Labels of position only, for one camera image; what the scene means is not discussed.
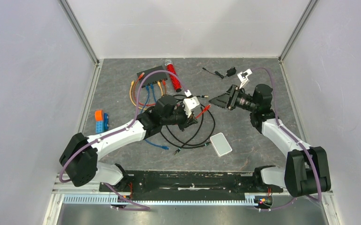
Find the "white panel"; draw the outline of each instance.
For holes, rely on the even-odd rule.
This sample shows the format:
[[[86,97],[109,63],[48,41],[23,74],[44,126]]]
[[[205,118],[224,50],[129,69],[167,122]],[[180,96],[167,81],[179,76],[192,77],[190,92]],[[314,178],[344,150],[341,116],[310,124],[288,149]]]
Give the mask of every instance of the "white panel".
[[[68,0],[99,58],[279,56],[308,0]]]
[[[0,224],[42,223],[93,68],[56,0],[0,0]]]
[[[361,224],[361,1],[319,1],[285,59],[309,143],[326,149],[344,224]]]

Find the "gray tabletop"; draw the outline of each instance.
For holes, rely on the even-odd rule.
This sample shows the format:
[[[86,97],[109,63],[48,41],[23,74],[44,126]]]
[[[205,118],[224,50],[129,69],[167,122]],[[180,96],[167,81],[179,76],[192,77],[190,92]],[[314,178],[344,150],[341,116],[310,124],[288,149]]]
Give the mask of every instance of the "gray tabletop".
[[[231,84],[239,85],[240,82],[236,75],[221,79],[202,70],[202,67],[212,72],[217,70],[222,74],[225,74],[226,70],[231,67],[236,67],[237,71],[256,67],[270,68],[276,83],[279,117],[292,132],[299,135],[277,59],[190,58],[172,60],[179,77],[193,95],[208,95],[210,98],[224,93]],[[131,81],[136,79],[137,72],[162,65],[164,61],[165,59],[105,59],[84,128],[84,135],[95,134],[94,113],[98,109],[103,109],[109,114],[111,128],[130,121],[135,110],[135,106],[129,99]],[[255,86],[259,83],[271,86],[269,76],[264,70],[257,71],[250,76],[250,83],[245,87],[246,92],[252,94]],[[175,94],[170,82],[167,83],[167,87],[169,94]],[[157,85],[155,93],[157,96],[161,94]],[[143,89],[140,93],[140,101],[145,102],[146,96],[147,92]],[[201,103],[207,105],[208,99],[202,99]],[[263,165],[285,166],[284,155],[269,139],[252,127],[249,112],[241,109],[228,111],[216,106],[212,106],[210,111],[216,120],[214,134],[222,132],[233,149],[231,153],[223,157],[217,156],[213,146],[193,150],[184,149],[174,156],[173,153],[177,148],[169,145],[160,134],[157,134],[150,137],[149,140],[159,145],[167,145],[170,150],[163,150],[141,141],[110,153],[103,157],[102,162],[119,163],[127,170],[253,171],[255,167]],[[203,141],[209,135],[212,126],[212,119],[206,114],[202,129],[192,143]],[[177,126],[172,126],[171,130],[181,140],[186,141],[195,133],[197,127],[197,125],[193,125],[181,132]],[[170,140],[175,142],[166,128],[162,130]]]

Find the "gray floor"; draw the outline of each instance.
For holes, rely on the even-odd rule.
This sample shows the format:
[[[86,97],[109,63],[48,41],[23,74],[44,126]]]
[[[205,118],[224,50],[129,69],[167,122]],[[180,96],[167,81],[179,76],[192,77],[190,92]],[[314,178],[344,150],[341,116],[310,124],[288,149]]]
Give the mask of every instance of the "gray floor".
[[[105,59],[96,87],[90,112],[84,129],[85,135],[95,134],[94,112],[103,109],[110,115],[110,127],[115,128],[133,118],[135,107],[129,100],[131,81],[136,73],[145,69],[162,65],[165,59]],[[277,59],[173,59],[179,77],[191,90],[193,95],[208,95],[213,98],[225,92],[231,84],[239,85],[237,76],[220,79],[211,75],[202,67],[225,73],[230,67],[238,71],[248,68],[267,67],[274,73],[276,82],[276,97],[279,117],[296,135],[299,135],[295,116],[292,111],[287,89]],[[258,71],[250,76],[246,86],[247,93],[253,93],[259,83],[270,84],[265,71]],[[171,83],[168,82],[169,94],[174,94]],[[158,86],[155,92],[160,94]],[[146,91],[141,92],[141,102],[146,100]],[[208,100],[201,100],[204,105]],[[109,164],[119,163],[127,170],[203,170],[203,171],[253,171],[262,165],[285,166],[285,157],[269,139],[262,136],[252,127],[247,111],[236,109],[227,111],[216,106],[211,107],[216,120],[214,134],[222,132],[233,151],[223,157],[218,157],[212,146],[194,150],[182,150],[176,156],[175,147],[168,145],[160,135],[149,140],[160,145],[168,145],[170,150],[163,150],[146,142],[132,143],[105,156],[102,161]],[[205,117],[200,135],[194,143],[202,141],[212,128],[212,120]],[[194,134],[197,126],[192,126],[181,132],[173,126],[172,130],[182,140]]]
[[[290,197],[276,196],[273,207]],[[327,225],[320,203],[298,198],[293,205],[272,212],[258,212],[248,206],[165,206],[153,205],[151,212],[124,212],[108,205],[64,204],[58,225]]]

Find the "yellow cable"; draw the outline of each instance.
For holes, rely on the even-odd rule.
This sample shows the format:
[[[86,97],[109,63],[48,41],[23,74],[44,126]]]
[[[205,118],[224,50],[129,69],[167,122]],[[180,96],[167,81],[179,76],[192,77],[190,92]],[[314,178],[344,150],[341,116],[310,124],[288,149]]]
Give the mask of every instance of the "yellow cable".
[[[158,86],[160,87],[160,90],[161,90],[161,97],[164,95],[164,92],[162,91],[162,87],[161,87],[161,82],[159,81],[158,82]]]
[[[132,102],[132,104],[134,105],[134,106],[136,106],[136,104],[135,104],[135,102],[133,101],[133,99],[132,99],[132,95],[131,95],[131,91],[132,91],[132,87],[133,87],[133,84],[135,83],[135,81],[132,81],[131,82],[131,88],[129,89],[129,98],[131,99],[131,102]]]

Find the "blue cable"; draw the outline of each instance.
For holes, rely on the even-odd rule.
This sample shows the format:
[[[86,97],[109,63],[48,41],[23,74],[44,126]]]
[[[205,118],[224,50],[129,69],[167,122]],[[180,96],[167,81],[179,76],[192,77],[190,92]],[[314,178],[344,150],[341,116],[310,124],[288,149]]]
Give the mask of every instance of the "blue cable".
[[[144,107],[147,105],[148,101],[150,100],[150,89],[148,88],[148,86],[146,85],[146,90],[147,90],[147,100],[146,100],[146,103],[143,105],[142,107],[142,110],[141,110],[141,114],[143,113],[143,109]],[[158,147],[158,148],[162,148],[162,149],[165,149],[165,150],[169,150],[169,147],[168,146],[162,146],[162,145],[158,145],[158,144],[154,144],[154,143],[151,143],[149,140],[145,139],[145,141],[155,147]]]
[[[155,98],[154,85],[151,83],[151,84],[150,84],[150,87],[151,87],[151,91],[152,91],[152,93],[153,93],[154,102],[156,103],[156,102],[157,102],[157,99]]]

